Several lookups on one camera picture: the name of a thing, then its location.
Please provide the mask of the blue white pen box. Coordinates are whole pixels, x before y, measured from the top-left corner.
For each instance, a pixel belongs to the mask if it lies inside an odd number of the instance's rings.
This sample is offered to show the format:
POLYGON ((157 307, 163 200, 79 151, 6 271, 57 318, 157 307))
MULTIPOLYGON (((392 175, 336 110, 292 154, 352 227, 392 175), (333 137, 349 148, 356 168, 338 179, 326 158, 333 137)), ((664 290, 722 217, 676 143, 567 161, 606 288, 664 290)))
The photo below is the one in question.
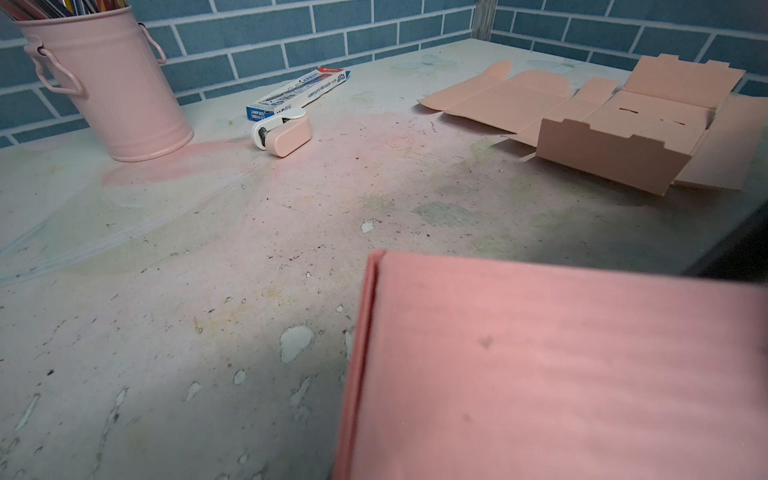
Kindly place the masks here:
POLYGON ((246 118, 261 121, 285 110, 303 108, 349 79, 350 70, 317 68, 246 106, 246 118))

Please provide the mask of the peach paper box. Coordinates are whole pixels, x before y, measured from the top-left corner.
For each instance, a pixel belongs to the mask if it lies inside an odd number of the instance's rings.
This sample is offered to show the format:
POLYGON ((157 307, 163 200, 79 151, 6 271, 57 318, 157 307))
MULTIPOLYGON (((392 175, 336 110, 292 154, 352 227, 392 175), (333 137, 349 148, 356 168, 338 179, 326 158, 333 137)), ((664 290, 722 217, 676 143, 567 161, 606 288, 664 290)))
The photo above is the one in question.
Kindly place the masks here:
POLYGON ((658 196, 673 185, 742 188, 767 100, 733 94, 724 62, 644 56, 625 83, 593 77, 573 92, 560 74, 512 74, 508 61, 420 99, 507 132, 538 157, 658 196))

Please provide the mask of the pink pencil bucket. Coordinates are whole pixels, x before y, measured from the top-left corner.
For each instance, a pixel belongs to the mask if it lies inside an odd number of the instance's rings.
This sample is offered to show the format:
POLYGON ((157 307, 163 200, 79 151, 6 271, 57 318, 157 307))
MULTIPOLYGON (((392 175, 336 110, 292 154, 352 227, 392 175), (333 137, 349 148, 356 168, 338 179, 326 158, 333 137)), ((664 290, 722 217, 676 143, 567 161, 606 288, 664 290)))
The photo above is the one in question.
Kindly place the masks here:
POLYGON ((131 7, 17 26, 38 79, 70 98, 114 160, 155 159, 192 140, 165 52, 131 7))

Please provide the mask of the pink paper box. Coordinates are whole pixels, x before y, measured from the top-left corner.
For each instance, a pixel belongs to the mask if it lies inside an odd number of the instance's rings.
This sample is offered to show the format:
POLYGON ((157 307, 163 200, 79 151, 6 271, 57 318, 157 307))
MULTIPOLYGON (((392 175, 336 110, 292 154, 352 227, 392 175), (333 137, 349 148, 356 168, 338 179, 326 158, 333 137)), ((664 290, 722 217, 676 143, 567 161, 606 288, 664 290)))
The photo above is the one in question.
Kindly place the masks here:
POLYGON ((763 286, 377 251, 337 479, 763 479, 763 286))

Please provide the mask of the coloured pencils bundle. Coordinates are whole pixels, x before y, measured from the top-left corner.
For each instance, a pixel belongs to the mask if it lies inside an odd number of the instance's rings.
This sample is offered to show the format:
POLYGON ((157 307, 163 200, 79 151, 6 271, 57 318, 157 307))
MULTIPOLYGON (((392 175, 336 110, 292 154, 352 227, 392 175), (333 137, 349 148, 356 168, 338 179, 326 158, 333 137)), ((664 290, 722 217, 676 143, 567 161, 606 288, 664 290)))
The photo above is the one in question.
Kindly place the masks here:
POLYGON ((1 0, 1 10, 16 22, 55 20, 127 8, 124 0, 1 0))

